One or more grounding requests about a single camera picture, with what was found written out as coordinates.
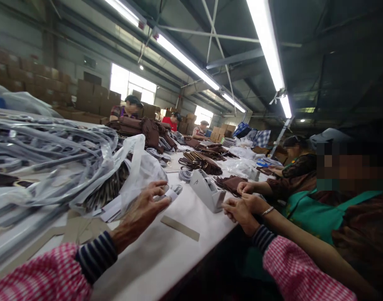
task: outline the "fluorescent light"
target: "fluorescent light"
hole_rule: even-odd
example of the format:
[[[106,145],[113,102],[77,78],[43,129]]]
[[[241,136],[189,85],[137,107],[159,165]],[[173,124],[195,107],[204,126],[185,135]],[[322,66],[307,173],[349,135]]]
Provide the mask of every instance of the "fluorescent light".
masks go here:
[[[167,51],[169,51],[181,63],[183,63],[187,68],[189,68],[195,74],[197,74],[214,90],[220,89],[220,87],[208,75],[206,75],[199,67],[197,67],[192,61],[190,61],[184,54],[182,54],[174,45],[172,45],[171,42],[165,39],[161,34],[159,34],[157,42]]]
[[[270,69],[275,90],[285,89],[268,0],[247,0],[247,5],[267,61],[268,69]]]
[[[288,95],[285,95],[285,97],[281,98],[281,105],[282,105],[283,112],[285,113],[285,117],[292,118]]]
[[[126,6],[123,5],[119,0],[105,0],[110,6],[117,10],[126,20],[138,27],[140,19],[131,12]]]
[[[231,104],[231,105],[234,105],[235,107],[238,108],[239,111],[241,111],[242,113],[246,112],[245,109],[243,109],[237,102],[235,102],[232,97],[230,97],[228,94],[222,94],[222,96]]]

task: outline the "window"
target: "window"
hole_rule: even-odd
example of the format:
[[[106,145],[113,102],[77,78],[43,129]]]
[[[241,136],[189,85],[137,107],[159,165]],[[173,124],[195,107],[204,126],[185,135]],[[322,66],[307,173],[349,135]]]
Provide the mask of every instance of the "window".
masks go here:
[[[125,100],[128,95],[133,95],[133,91],[137,91],[141,93],[140,100],[142,102],[153,105],[157,85],[118,65],[112,64],[110,89],[120,93],[122,100]]]
[[[199,106],[196,106],[196,112],[194,114],[197,116],[196,124],[200,124],[203,120],[211,124],[211,119],[214,116],[214,113]]]

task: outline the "fabric pile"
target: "fabric pile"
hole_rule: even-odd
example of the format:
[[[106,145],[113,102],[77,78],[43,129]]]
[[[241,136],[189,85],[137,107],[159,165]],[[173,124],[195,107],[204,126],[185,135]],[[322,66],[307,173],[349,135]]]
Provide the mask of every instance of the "fabric pile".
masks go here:
[[[222,189],[228,190],[235,197],[241,197],[237,192],[237,186],[241,182],[247,182],[247,179],[240,178],[238,176],[230,176],[229,178],[214,177],[215,184]]]
[[[184,158],[179,159],[179,164],[187,167],[189,170],[202,169],[207,174],[214,176],[222,175],[222,169],[210,158],[198,153],[183,153]]]

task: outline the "striped sleeve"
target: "striped sleeve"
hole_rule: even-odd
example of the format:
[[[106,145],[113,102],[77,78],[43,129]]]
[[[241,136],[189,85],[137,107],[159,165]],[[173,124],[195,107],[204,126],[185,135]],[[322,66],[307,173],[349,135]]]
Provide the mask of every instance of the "striped sleeve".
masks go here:
[[[260,228],[254,233],[252,237],[253,244],[260,249],[264,254],[265,250],[271,244],[275,235],[268,230],[264,225],[261,225]]]
[[[80,263],[89,284],[94,284],[117,260],[112,238],[107,231],[77,251],[75,260]]]

